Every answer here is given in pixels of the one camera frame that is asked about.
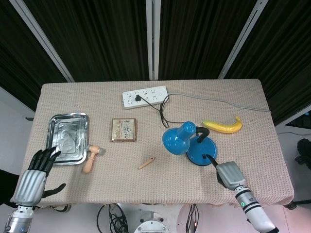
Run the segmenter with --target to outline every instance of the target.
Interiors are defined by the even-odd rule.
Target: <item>table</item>
[[[89,174],[77,166],[54,166],[46,190],[67,186],[41,200],[41,205],[62,203],[224,203],[237,204],[234,193],[217,183],[212,166],[196,166],[186,156],[170,154],[162,144],[166,129],[159,112],[147,106],[123,109],[124,91],[165,85],[169,93],[180,92],[223,99],[238,105],[268,109],[258,80],[180,80],[105,83],[45,84],[37,105],[23,171],[39,149],[45,148],[48,123],[56,114],[83,112],[89,116],[89,142],[106,149],[97,156]],[[205,119],[231,124],[240,116],[243,128],[233,134],[211,131],[218,147],[218,163],[235,161],[259,202],[265,206],[287,204],[294,190],[283,159],[270,113],[241,109],[223,102],[171,96],[164,115],[171,121]],[[110,142],[113,118],[138,121],[136,142]],[[138,166],[155,156],[153,163]]]

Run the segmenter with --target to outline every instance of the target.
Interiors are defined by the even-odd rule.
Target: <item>power strip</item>
[[[149,106],[144,100],[136,101],[136,95],[140,95],[150,104],[162,103],[167,96],[166,86],[157,86],[135,91],[126,91],[122,93],[123,104],[125,109]]]

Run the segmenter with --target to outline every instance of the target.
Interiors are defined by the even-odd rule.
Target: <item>yellow banana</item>
[[[235,122],[233,125],[223,125],[210,120],[203,121],[203,125],[210,130],[215,130],[221,133],[235,133],[242,128],[241,119],[238,116],[236,116],[235,119],[237,122]]]

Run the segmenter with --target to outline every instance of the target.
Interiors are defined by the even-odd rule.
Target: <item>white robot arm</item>
[[[4,233],[28,232],[34,215],[33,207],[40,202],[41,198],[56,194],[66,186],[63,183],[56,189],[44,191],[47,176],[55,159],[61,154],[59,151],[51,156],[55,149],[56,147],[39,150],[33,156],[17,188],[15,199],[19,206],[9,216]]]
[[[235,198],[256,231],[260,233],[277,233],[278,228],[266,215],[262,206],[247,188],[246,179],[235,162],[218,164],[213,157],[207,155],[217,170],[217,180],[225,188],[235,192]]]

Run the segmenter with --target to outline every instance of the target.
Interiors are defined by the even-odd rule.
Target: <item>hammer head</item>
[[[103,155],[105,153],[105,149],[100,148],[99,146],[94,146],[94,145],[88,145],[86,148],[88,151],[94,154],[100,154]]]
[[[98,154],[99,154],[99,155],[103,155],[103,154],[105,154],[105,152],[106,152],[105,149],[100,148]]]

